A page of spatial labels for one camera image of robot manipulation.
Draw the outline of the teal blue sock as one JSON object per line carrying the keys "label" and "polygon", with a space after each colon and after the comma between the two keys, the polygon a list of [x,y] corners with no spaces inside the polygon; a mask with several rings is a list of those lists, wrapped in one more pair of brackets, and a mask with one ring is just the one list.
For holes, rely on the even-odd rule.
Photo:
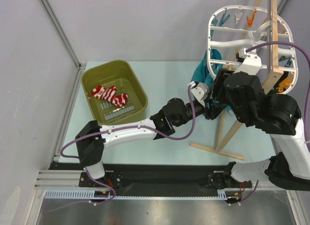
{"label": "teal blue sock", "polygon": [[[212,59],[222,60],[222,56],[220,52],[217,51],[216,49],[212,49],[211,54],[212,54],[211,55]],[[223,67],[223,64],[217,64],[217,63],[214,64],[212,66],[213,72],[217,74],[222,67]],[[202,61],[197,66],[196,70],[194,71],[191,81],[202,82],[202,83],[205,83],[207,86],[211,86],[213,79],[209,73],[209,69],[207,66],[207,51],[205,52]],[[229,113],[233,114],[233,111],[229,106],[226,108],[226,110],[229,111]]]}

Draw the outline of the white plastic clip hanger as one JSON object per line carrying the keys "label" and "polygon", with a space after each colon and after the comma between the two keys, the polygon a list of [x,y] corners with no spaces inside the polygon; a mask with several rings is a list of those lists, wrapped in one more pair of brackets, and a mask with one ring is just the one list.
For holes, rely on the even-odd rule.
{"label": "white plastic clip hanger", "polygon": [[[298,66],[296,49],[293,47],[293,34],[288,24],[278,15],[278,40],[265,42],[260,40],[254,44],[255,38],[261,38],[267,32],[258,29],[267,19],[267,9],[253,6],[229,5],[215,11],[208,22],[207,29],[207,66],[213,80],[217,74],[213,72],[214,64],[223,64],[222,68],[235,71],[243,62],[238,52],[246,48],[246,52],[256,52],[261,58],[262,67],[267,74],[267,48],[278,45],[279,67],[284,72],[294,73],[292,85],[281,94],[288,94],[296,85],[298,79]],[[211,58],[211,50],[220,52],[222,60]]]}

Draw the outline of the red white striped sock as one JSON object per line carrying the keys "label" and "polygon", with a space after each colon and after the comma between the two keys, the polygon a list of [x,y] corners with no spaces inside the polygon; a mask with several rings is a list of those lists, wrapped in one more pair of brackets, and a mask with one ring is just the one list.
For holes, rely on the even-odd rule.
{"label": "red white striped sock", "polygon": [[106,100],[110,102],[113,96],[116,95],[116,86],[105,88],[99,85],[97,86],[97,88],[93,89],[92,95],[97,99]]}
{"label": "red white striped sock", "polygon": [[122,107],[126,105],[127,101],[128,101],[127,93],[121,93],[121,94],[115,95],[111,99],[111,103],[115,105],[116,107]]}

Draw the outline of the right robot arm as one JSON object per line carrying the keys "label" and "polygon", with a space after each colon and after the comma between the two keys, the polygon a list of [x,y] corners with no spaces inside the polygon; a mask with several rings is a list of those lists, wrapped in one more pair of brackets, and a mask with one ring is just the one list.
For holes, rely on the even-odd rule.
{"label": "right robot arm", "polygon": [[229,163],[224,183],[269,181],[285,190],[309,191],[310,153],[296,100],[286,94],[265,94],[260,79],[227,69],[218,72],[205,100],[205,117],[215,119],[230,107],[238,122],[270,135],[278,145],[276,155],[260,162]]}

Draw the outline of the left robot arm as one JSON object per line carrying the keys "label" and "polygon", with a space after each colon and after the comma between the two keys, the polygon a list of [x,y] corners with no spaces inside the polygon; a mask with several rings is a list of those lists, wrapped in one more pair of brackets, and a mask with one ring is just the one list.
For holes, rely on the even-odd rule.
{"label": "left robot arm", "polygon": [[90,173],[90,181],[95,186],[102,186],[107,180],[102,163],[105,148],[140,139],[175,140],[173,137],[175,127],[189,121],[195,125],[199,115],[213,120],[225,108],[225,104],[210,100],[205,100],[203,103],[191,100],[185,104],[180,98],[172,98],[159,112],[137,122],[101,126],[96,120],[92,120],[76,136],[79,162]]}

